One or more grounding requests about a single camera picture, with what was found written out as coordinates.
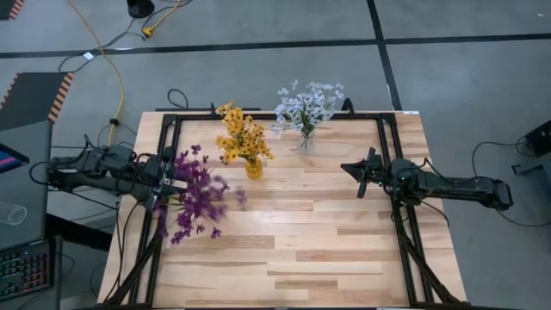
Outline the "laptop screen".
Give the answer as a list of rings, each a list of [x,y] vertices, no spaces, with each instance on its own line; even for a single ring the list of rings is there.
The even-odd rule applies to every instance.
[[[22,153],[0,143],[0,174],[12,171],[29,163]]]

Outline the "black mat orange striped edge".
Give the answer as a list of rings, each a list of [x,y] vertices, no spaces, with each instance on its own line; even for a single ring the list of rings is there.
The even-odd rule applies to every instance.
[[[0,21],[13,21],[22,11],[25,0],[0,0]]]
[[[36,122],[57,122],[73,72],[18,73],[0,101],[0,131]]]

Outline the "black equipment box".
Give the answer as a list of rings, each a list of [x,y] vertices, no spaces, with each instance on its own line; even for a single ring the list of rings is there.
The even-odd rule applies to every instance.
[[[546,121],[523,136],[528,147],[528,159],[522,164],[512,166],[515,175],[535,170],[545,172],[551,181],[551,120]]]

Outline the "yellow glass bottle vase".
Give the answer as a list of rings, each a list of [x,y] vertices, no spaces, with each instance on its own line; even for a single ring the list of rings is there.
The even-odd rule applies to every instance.
[[[263,175],[262,161],[259,158],[247,159],[245,162],[246,175],[251,180],[257,180]]]

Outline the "black backlit keyboard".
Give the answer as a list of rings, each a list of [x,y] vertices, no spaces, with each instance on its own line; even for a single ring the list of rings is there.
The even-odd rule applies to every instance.
[[[0,251],[0,302],[50,288],[55,258],[47,240]]]

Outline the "clear glass vase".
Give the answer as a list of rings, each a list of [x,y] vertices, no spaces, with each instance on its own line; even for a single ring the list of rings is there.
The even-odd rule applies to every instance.
[[[298,140],[298,151],[303,154],[309,154],[314,151],[315,148],[315,130],[300,132],[300,138]]]

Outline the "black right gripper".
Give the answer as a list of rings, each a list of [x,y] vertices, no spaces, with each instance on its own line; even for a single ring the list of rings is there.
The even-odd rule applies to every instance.
[[[370,147],[365,159],[356,163],[340,164],[340,167],[359,182],[356,195],[358,198],[365,196],[369,183],[377,183],[386,194],[393,196],[398,192],[396,178],[399,170],[407,167],[407,161],[396,158],[390,164],[384,164],[382,156]]]

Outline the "black mounting bar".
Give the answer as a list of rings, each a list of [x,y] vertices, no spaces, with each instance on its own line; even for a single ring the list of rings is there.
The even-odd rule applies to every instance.
[[[156,108],[155,112],[208,112],[214,114],[216,107],[211,103],[207,108]]]

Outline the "black round stand base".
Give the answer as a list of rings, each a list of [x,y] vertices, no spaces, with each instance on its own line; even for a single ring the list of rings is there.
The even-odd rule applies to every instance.
[[[155,5],[152,0],[127,0],[127,12],[132,18],[148,17],[154,10]]]

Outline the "grey desk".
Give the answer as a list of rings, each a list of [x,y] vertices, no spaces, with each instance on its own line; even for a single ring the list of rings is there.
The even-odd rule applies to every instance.
[[[29,168],[34,167],[34,177],[46,179],[43,162],[50,158],[51,135],[49,121],[0,131],[0,143],[29,158],[28,164],[0,174],[0,251],[47,240],[55,258],[50,288],[0,302],[0,310],[59,310],[61,259],[57,239],[46,233],[48,187],[34,183],[28,176]]]

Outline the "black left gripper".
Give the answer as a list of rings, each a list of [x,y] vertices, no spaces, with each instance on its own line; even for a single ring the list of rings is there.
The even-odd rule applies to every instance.
[[[149,157],[143,165],[136,181],[136,200],[146,211],[152,211],[155,203],[163,198],[183,192],[173,184],[176,180],[175,155],[174,147],[168,146],[160,156]]]

